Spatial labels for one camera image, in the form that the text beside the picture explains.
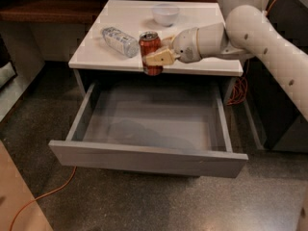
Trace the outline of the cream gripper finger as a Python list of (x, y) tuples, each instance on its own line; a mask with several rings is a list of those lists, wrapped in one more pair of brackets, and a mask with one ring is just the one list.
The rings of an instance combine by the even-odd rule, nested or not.
[(143, 56), (142, 61), (150, 66), (171, 65), (174, 64), (174, 62), (179, 58), (180, 55), (177, 54), (173, 49), (164, 46), (155, 52)]
[(172, 48), (173, 40), (174, 40), (174, 37), (163, 38), (161, 40), (161, 46), (162, 47), (167, 47), (167, 48)]

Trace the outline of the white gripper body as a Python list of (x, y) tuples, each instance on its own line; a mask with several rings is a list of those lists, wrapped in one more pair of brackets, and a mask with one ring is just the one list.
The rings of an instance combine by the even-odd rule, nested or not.
[(173, 50), (180, 55), (178, 61), (189, 64), (199, 62), (201, 55), (197, 45), (198, 29), (191, 28), (178, 34), (172, 43)]

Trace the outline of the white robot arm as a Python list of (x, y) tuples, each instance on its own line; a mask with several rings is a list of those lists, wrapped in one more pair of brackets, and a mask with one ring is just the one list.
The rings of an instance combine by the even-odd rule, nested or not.
[[(226, 34), (235, 49), (257, 57), (282, 91), (307, 114), (307, 55), (287, 42), (256, 8), (243, 5), (226, 18)], [(308, 179), (304, 153), (259, 150), (244, 106), (227, 110), (231, 141), (249, 156), (234, 180), (203, 180), (199, 196), (180, 201), (192, 205), (171, 231), (307, 231), (303, 203)]]

